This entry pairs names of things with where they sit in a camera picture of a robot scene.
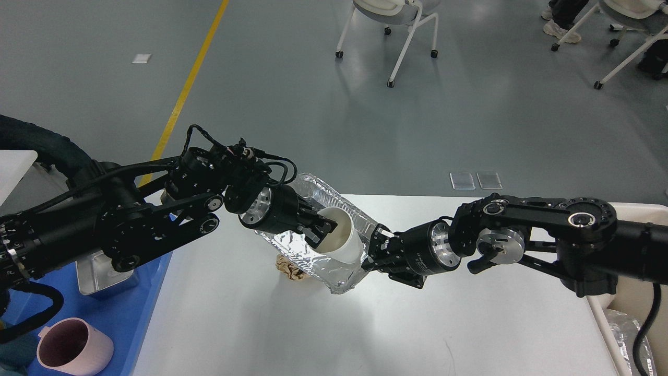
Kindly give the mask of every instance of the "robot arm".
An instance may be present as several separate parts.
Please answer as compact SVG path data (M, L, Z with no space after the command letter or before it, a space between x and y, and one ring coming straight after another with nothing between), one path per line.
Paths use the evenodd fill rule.
M534 227L556 241L531 241ZM618 221L612 205L586 197L493 194L463 204L454 218L394 234L379 226L372 238L362 267L416 288L424 286L426 276L456 269L476 250L480 257L468 262L471 273L518 263L560 278L580 297L614 294L620 275L668 284L668 226ZM557 261L545 262L526 251L556 253Z
M194 129L213 144L210 150L188 147ZM292 164L290 179L281 161ZM279 180L270 176L274 166L284 169ZM135 186L137 176L159 172L165 174ZM318 215L287 185L296 174L288 159L248 147L243 139L223 146L199 126L188 129L180 156L125 167L94 161L68 181L67 193L0 218L0 314L8 289L53 300L44 312L0 331L0 343L44 325L62 306L57 290L31 279L100 248L116 271L133 270L214 231L218 217L213 212L223 206L247 228L303 233L307 243L317 247L336 223ZM161 189L161 205L146 202Z

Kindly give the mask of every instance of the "aluminum foil tray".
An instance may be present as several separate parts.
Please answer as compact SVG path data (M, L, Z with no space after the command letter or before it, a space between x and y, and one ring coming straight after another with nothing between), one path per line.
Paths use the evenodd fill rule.
M316 210L340 207L350 215L355 231L362 241L363 252L360 259L354 264L344 264L319 254L306 243L304 235L292 231L276 235L262 231L256 233L308 275L322 281L332 294L342 294L351 290L367 275L361 268L361 261L367 257L369 239L378 223L313 175L299 174L290 186Z

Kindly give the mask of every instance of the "stainless steel container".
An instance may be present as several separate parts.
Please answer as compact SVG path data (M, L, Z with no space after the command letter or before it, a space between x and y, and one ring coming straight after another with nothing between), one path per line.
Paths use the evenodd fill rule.
M102 251L77 260L77 282L82 295L105 299L139 284L139 277L130 270L119 273L112 260Z

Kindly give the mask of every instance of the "black hose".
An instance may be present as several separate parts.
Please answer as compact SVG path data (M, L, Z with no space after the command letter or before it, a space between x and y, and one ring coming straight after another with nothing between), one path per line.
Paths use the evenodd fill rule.
M647 320L645 320L643 326L641 326L640 331L638 332L638 335L635 337L635 340L633 340L633 362L636 368L638 368L638 372L640 372L642 376L648 376L648 374L645 371L645 367L643 366L642 362L640 362L640 345L641 343L643 343L645 335L647 334L649 328L654 323L654 320L657 318L657 314L659 313L659 307L661 306L661 285L658 283L655 283L653 285L654 285L654 301L652 301L652 308L649 310L649 314L647 315Z

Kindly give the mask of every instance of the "white sticker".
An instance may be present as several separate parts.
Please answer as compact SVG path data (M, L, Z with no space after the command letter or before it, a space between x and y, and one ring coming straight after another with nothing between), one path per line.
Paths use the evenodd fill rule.
M136 54L132 60L133 64L146 64L151 58L151 54Z

